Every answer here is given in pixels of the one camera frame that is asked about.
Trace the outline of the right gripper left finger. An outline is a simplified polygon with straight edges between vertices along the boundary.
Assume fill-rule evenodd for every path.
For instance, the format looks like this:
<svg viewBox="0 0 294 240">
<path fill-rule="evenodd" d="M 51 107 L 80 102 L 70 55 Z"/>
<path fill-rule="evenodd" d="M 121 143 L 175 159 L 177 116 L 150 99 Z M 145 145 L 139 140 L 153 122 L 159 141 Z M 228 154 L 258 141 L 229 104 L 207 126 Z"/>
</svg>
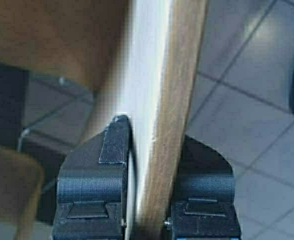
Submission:
<svg viewBox="0 0 294 240">
<path fill-rule="evenodd" d="M 125 238 L 131 147 L 129 118 L 116 115 L 66 157 L 56 188 L 58 240 Z"/>
</svg>

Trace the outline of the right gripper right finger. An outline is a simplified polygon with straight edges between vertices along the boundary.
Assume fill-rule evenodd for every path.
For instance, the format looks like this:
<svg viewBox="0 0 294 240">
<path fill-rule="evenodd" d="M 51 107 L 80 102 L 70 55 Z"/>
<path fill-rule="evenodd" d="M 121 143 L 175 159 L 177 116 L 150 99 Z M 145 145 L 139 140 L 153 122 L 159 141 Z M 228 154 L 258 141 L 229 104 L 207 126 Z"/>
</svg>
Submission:
<svg viewBox="0 0 294 240">
<path fill-rule="evenodd" d="M 211 147 L 185 136 L 173 199 L 209 199 L 233 202 L 235 178 L 232 166 Z"/>
</svg>

